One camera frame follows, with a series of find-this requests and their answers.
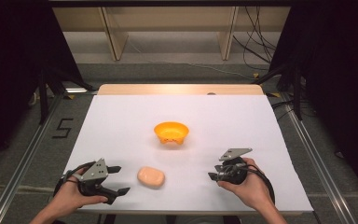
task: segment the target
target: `black wall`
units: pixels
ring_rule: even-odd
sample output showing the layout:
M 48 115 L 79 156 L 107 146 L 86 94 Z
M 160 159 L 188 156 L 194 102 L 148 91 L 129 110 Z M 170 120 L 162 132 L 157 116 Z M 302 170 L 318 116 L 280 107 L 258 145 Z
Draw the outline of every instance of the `black wall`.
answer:
M 52 9 L 26 2 L 0 0 L 0 148 L 27 108 L 42 69 L 82 80 Z M 63 79 L 53 77 L 47 72 L 47 80 L 59 80 L 57 90 Z
M 330 11 L 308 68 L 307 92 L 358 176 L 358 3 Z

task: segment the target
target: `wrist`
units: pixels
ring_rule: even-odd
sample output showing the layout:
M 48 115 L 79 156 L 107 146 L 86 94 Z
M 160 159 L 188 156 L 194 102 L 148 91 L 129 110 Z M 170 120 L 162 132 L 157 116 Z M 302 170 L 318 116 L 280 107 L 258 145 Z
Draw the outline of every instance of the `wrist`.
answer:
M 54 214 L 51 211 L 49 211 L 48 207 L 45 207 L 31 221 L 31 224 L 51 224 L 57 218 L 58 217 L 54 216 Z
M 267 223 L 286 223 L 277 207 L 273 202 L 266 202 L 259 204 L 255 207 L 255 210 L 267 221 Z

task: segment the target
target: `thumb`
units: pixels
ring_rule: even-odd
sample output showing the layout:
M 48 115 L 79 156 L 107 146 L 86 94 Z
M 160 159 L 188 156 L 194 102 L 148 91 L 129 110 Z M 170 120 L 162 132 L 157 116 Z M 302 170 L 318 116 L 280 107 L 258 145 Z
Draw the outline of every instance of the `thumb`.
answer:
M 217 181 L 217 185 L 231 192 L 234 192 L 235 188 L 237 187 L 237 185 L 233 185 L 227 181 Z
M 96 196 L 84 197 L 82 201 L 83 204 L 106 203 L 107 198 L 104 196 L 96 195 Z

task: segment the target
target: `orange bowl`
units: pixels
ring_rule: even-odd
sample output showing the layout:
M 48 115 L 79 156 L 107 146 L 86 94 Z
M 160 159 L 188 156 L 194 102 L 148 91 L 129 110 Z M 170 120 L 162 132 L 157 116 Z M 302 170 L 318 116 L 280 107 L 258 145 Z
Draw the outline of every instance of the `orange bowl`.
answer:
M 188 134 L 185 124 L 175 121 L 162 122 L 155 127 L 154 131 L 162 144 L 175 142 L 182 145 Z

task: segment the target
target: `wire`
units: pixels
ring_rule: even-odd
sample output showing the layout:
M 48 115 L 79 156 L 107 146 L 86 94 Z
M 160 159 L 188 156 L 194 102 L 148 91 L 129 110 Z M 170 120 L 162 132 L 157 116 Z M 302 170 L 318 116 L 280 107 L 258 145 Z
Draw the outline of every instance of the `wire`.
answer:
M 269 181 L 269 179 L 263 174 L 263 172 L 260 171 L 260 169 L 258 169 L 256 166 L 253 165 L 248 165 L 246 163 L 243 163 L 242 166 L 237 166 L 237 165 L 227 165 L 223 167 L 225 172 L 223 177 L 227 177 L 227 175 L 231 175 L 231 172 L 236 172 L 237 169 L 238 170 L 242 170 L 245 172 L 250 172 L 250 173 L 254 173 L 256 174 L 258 177 L 260 177 L 263 182 L 266 184 L 268 191 L 269 191 L 269 196 L 271 198 L 271 200 L 275 203 L 275 193 L 274 193 L 274 189 L 272 187 L 271 182 Z
M 305 113 L 303 110 L 301 110 L 301 114 L 307 116 L 307 117 L 310 117 L 310 118 L 317 118 L 318 115 L 315 111 L 312 111 L 312 114 L 308 114 L 308 113 Z
M 290 105 L 294 100 L 290 100 L 290 101 L 283 101 L 283 102 L 279 102 L 276 104 L 271 105 L 272 109 L 275 110 L 277 107 L 281 106 L 281 105 Z
M 98 215 L 97 224 L 101 224 L 102 217 L 103 217 L 102 214 Z
M 232 37 L 233 37 L 243 48 L 247 49 L 248 51 L 251 51 L 255 56 L 257 56 L 259 59 L 263 60 L 264 62 L 269 63 L 269 61 L 268 61 L 267 59 L 261 57 L 258 53 L 254 52 L 254 51 L 252 51 L 251 49 L 249 49 L 249 48 L 247 48 L 246 46 L 244 46 L 244 45 L 237 39 L 237 37 L 235 37 L 235 35 L 232 36 Z
M 321 220 L 319 219 L 318 214 L 316 214 L 316 212 L 315 212 L 315 209 L 314 209 L 314 208 L 313 208 L 312 214 L 315 216 L 316 221 L 318 222 L 318 224 L 321 224 L 322 222 L 321 222 Z
M 93 164 L 95 163 L 95 161 L 91 161 L 91 162 L 87 162 L 87 163 L 84 163 L 82 165 L 79 165 L 75 168 L 75 170 L 72 170 L 72 171 L 68 171 L 66 177 L 69 177 L 71 175 L 73 175 L 76 171 L 82 169 L 82 168 L 86 168 L 86 167 L 91 167 Z
M 128 43 L 136 50 L 138 51 L 138 53 L 140 53 L 142 55 L 142 57 L 144 58 L 145 61 L 149 62 L 149 63 L 171 63 L 171 62 L 163 62 L 163 61 L 151 61 L 146 59 L 146 57 L 144 56 L 144 53 L 141 52 L 138 48 L 136 48 L 131 42 L 130 40 L 128 40 Z M 206 66 L 206 65 L 200 65 L 200 64 L 194 64 L 194 63 L 171 63 L 171 64 L 187 64 L 190 66 L 194 66 L 194 67 L 200 67 L 200 68 L 207 68 L 207 69 L 212 69 L 214 71 L 217 72 L 221 72 L 221 73 L 225 73 L 225 74 L 231 74 L 231 75 L 236 75 L 236 76 L 240 76 L 246 79 L 250 79 L 250 80 L 257 80 L 257 78 L 253 78 L 253 77 L 247 77 L 246 75 L 243 75 L 241 73 L 235 73 L 235 72 L 228 72 L 228 71 L 224 71 L 224 70 L 220 70 L 218 68 L 215 67 L 211 67 L 211 66 Z
M 267 41 L 267 39 L 261 33 L 261 25 L 260 25 L 260 19 L 259 19 L 260 7 L 256 7 L 256 20 L 255 21 L 252 19 L 251 15 L 250 15 L 250 13 L 248 11 L 248 7 L 245 7 L 245 10 L 246 10 L 246 13 L 248 14 L 249 20 L 251 21 L 252 26 L 253 26 L 252 33 L 249 35 L 249 32 L 247 32 L 247 35 L 249 36 L 249 39 L 248 39 L 248 41 L 246 43 L 246 46 L 247 46 L 247 44 L 249 43 L 249 41 L 251 39 L 254 40 L 253 39 L 253 33 L 256 32 L 256 34 L 260 38 L 261 43 L 255 41 L 255 40 L 254 40 L 254 42 L 259 44 L 259 45 L 261 45 L 261 46 L 263 46 L 263 49 L 264 49 L 264 51 L 265 51 L 265 53 L 267 55 L 267 58 L 268 58 L 268 62 L 270 63 L 270 60 L 272 59 L 272 55 L 269 52 L 269 49 L 275 50 L 276 47 L 274 45 L 272 45 L 271 43 L 269 43 Z
M 286 111 L 286 113 L 284 113 L 283 115 L 281 115 L 280 117 L 277 118 L 277 121 L 280 120 L 281 118 L 283 118 L 285 115 L 287 115 L 291 111 L 293 111 L 293 109 Z

